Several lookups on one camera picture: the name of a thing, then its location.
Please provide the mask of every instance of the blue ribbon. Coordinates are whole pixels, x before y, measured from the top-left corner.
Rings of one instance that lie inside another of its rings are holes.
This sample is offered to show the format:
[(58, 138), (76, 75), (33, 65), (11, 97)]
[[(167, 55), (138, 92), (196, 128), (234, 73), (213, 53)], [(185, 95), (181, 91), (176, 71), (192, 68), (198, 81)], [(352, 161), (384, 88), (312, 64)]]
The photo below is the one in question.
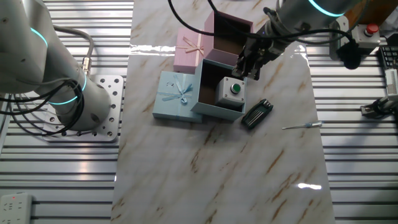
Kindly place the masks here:
[(174, 79), (175, 79), (175, 84), (177, 85), (178, 91), (180, 92), (180, 94), (173, 94), (170, 97), (166, 97), (163, 98), (163, 101), (169, 101), (169, 100), (174, 100), (174, 99), (178, 99), (181, 98), (181, 103), (186, 105), (188, 103), (187, 97), (185, 96), (186, 92), (192, 91), (192, 83), (189, 84), (189, 86), (186, 89), (182, 89), (180, 81), (178, 80), (177, 75), (174, 75)]
[[(186, 78), (186, 74), (183, 74), (183, 80), (182, 80), (182, 85), (185, 86), (185, 78)], [(175, 116), (175, 118), (177, 120), (180, 119), (180, 112), (181, 112), (181, 105), (186, 105), (188, 103), (187, 98), (191, 98), (192, 96), (186, 95), (187, 92), (192, 91), (192, 84), (189, 84), (189, 86), (186, 89), (182, 89), (180, 81), (178, 80), (178, 76), (174, 75), (174, 79), (175, 79), (175, 84), (178, 88), (178, 91), (180, 93), (163, 93), (163, 92), (157, 92), (157, 94), (160, 95), (165, 95), (165, 96), (169, 96), (166, 98), (163, 98), (162, 101), (169, 101), (169, 100), (174, 100), (174, 99), (178, 99), (181, 98), (181, 103), (178, 104), (178, 108), (177, 108), (177, 114)]]

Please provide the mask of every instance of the pink gift box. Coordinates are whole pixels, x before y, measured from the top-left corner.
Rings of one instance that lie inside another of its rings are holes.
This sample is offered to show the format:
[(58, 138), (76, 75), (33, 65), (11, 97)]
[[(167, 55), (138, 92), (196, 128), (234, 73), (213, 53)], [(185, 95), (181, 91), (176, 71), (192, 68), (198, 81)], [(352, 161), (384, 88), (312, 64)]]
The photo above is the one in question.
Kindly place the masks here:
[[(240, 19), (225, 13), (220, 14), (235, 28), (243, 32), (253, 33), (253, 22)], [(215, 17), (212, 11), (205, 22), (205, 31), (214, 32), (216, 34), (233, 33), (221, 18)], [(241, 53), (243, 46), (246, 44), (247, 38), (241, 35), (231, 37), (212, 37), (204, 35), (202, 37), (202, 45), (204, 47), (204, 58), (215, 62), (224, 63), (235, 66), (238, 55)]]
[(187, 28), (179, 28), (175, 47), (174, 71), (194, 74), (203, 58), (202, 35)]

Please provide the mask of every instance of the gift box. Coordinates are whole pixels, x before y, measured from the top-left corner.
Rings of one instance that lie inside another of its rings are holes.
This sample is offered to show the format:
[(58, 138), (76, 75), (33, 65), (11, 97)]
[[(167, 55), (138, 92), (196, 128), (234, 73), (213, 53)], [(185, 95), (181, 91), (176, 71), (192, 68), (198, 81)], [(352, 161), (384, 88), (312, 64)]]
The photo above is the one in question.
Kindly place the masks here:
[(192, 98), (195, 88), (198, 87), (194, 83), (194, 75), (162, 72), (152, 115), (155, 118), (201, 123), (202, 115), (191, 111), (197, 102)]
[(179, 28), (175, 47), (174, 71), (194, 74), (203, 58), (202, 35), (187, 28)]
[[(205, 31), (214, 32), (215, 34), (233, 33), (230, 27), (225, 24), (223, 19), (227, 20), (235, 28), (242, 32), (253, 33), (253, 22), (240, 19), (220, 12), (223, 18), (215, 16), (214, 11), (205, 22)], [(235, 66), (238, 55), (241, 53), (243, 46), (246, 44), (247, 38), (243, 35), (232, 35), (226, 37), (212, 37), (204, 35), (202, 37), (202, 45), (204, 49), (204, 58), (215, 62), (224, 63)]]
[(234, 121), (244, 115), (246, 104), (239, 107), (228, 108), (216, 106), (216, 88), (224, 77), (236, 78), (246, 83), (247, 78), (233, 77), (233, 67), (223, 63), (203, 59), (197, 69), (193, 80), (192, 99), (195, 105), (193, 112)]

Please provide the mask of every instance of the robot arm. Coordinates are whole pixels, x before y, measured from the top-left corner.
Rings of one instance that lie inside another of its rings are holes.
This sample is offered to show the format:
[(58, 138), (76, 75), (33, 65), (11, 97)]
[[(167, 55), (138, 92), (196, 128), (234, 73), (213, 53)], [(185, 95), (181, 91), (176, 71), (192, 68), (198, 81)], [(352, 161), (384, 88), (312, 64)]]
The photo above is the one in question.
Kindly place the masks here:
[[(111, 98), (86, 76), (83, 69), (88, 67), (81, 68), (62, 44), (43, 1), (0, 1), (0, 18), (0, 92), (35, 91), (42, 96), (60, 86), (62, 81), (57, 80), (72, 79), (80, 84), (85, 104), (70, 129), (88, 131), (101, 124)], [(49, 101), (65, 126), (75, 119), (76, 99), (72, 87), (63, 86)]]
[[(279, 4), (278, 1), (276, 11), (264, 8), (270, 20), (257, 34), (261, 37), (277, 37), (321, 29), (330, 25), (358, 2), (359, 0), (284, 0)], [(233, 75), (258, 80), (260, 68), (279, 57), (293, 41), (295, 39), (248, 38), (239, 54)]]

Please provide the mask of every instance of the marble surface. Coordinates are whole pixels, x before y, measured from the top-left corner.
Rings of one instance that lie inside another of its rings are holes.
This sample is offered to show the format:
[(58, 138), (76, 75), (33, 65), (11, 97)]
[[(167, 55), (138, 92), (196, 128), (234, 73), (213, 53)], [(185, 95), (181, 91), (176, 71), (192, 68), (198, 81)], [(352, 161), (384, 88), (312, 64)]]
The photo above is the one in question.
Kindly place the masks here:
[[(207, 1), (173, 0), (202, 29)], [(258, 30), (275, 1), (215, 1)], [(203, 124), (152, 117), (162, 70), (172, 71), (178, 27), (166, 0), (136, 0), (111, 223), (335, 223), (310, 69), (290, 46), (248, 81), (248, 108), (273, 112), (251, 132), (217, 118)]]

